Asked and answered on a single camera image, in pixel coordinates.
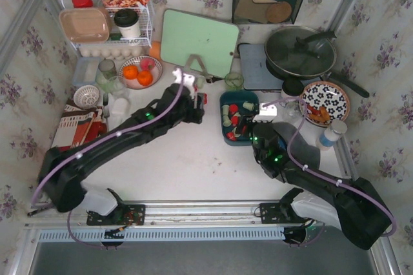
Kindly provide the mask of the teal plastic storage basket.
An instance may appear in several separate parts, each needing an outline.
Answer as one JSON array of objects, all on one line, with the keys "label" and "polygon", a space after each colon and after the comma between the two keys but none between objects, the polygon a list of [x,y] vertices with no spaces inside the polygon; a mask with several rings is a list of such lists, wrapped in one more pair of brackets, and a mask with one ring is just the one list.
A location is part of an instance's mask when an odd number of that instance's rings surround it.
[{"label": "teal plastic storage basket", "polygon": [[[228,105],[230,106],[231,104],[235,104],[238,106],[239,110],[238,112],[242,114],[246,114],[247,110],[243,108],[243,103],[244,102],[250,102],[253,104],[258,104],[259,99],[255,95],[255,93],[250,92],[250,91],[229,91],[229,92],[224,92],[220,99],[219,99],[219,106],[220,106],[220,114],[221,114],[221,132],[223,135],[224,142],[232,147],[244,147],[244,146],[250,146],[252,144],[250,138],[243,137],[243,136],[238,136],[235,131],[236,127],[231,125],[230,127],[224,127],[223,126],[223,114],[222,114],[222,106],[223,105]],[[232,117],[233,114],[229,112],[228,116],[229,118]],[[237,138],[236,141],[231,141],[227,139],[226,134],[228,132],[233,132],[235,137]]]}]

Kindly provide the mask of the green coffee capsule lone bottom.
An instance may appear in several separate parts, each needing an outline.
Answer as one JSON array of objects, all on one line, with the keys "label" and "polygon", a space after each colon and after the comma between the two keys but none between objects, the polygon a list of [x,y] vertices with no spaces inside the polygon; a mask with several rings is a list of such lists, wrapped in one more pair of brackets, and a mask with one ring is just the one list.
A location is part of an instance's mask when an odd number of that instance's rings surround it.
[{"label": "green coffee capsule lone bottom", "polygon": [[222,114],[223,115],[228,115],[229,114],[229,106],[228,105],[223,105],[222,106]]}]

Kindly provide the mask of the red coffee capsule bottom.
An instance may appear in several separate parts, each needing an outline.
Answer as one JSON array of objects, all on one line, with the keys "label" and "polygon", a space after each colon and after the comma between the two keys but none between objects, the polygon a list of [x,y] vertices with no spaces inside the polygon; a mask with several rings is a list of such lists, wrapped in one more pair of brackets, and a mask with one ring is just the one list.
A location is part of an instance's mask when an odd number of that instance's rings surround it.
[{"label": "red coffee capsule bottom", "polygon": [[235,135],[234,135],[233,132],[228,132],[228,133],[226,134],[226,137],[227,137],[227,139],[229,139],[229,140],[231,140],[231,141],[236,141],[236,140],[237,140],[237,138],[235,137]]}]

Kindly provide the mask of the blue cloth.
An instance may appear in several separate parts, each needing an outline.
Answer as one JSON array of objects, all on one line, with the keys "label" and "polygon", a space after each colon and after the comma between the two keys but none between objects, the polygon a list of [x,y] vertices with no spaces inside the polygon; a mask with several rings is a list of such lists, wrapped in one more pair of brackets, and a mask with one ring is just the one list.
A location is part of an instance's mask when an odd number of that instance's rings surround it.
[{"label": "blue cloth", "polygon": [[[286,146],[288,146],[297,128],[285,122],[273,123],[272,126],[284,139]],[[320,150],[315,146],[309,145],[300,133],[293,139],[290,151],[297,161],[302,164],[307,164],[309,168],[318,169],[320,167]]]}]

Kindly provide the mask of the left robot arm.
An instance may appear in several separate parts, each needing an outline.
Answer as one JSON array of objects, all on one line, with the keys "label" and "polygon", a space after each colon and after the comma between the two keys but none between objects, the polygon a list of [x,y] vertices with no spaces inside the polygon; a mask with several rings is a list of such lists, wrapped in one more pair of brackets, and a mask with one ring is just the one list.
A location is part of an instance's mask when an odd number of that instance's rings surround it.
[{"label": "left robot arm", "polygon": [[36,204],[44,192],[60,213],[77,207],[111,215],[122,201],[110,189],[83,187],[82,182],[100,166],[122,153],[140,147],[165,135],[184,123],[200,124],[204,115],[203,99],[196,92],[196,78],[180,68],[173,71],[175,81],[159,99],[136,110],[128,119],[101,137],[66,151],[50,148],[38,175],[38,186],[32,198]]}]

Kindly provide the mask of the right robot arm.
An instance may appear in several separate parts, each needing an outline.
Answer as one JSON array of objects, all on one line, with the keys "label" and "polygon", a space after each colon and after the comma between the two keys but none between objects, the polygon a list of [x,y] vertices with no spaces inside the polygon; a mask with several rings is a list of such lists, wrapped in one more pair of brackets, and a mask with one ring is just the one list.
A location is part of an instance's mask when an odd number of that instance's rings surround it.
[{"label": "right robot arm", "polygon": [[364,178],[342,179],[321,171],[319,149],[309,145],[298,128],[245,115],[236,132],[250,140],[254,159],[269,178],[293,185],[280,201],[285,221],[321,221],[363,250],[397,231],[395,217],[373,185]]}]

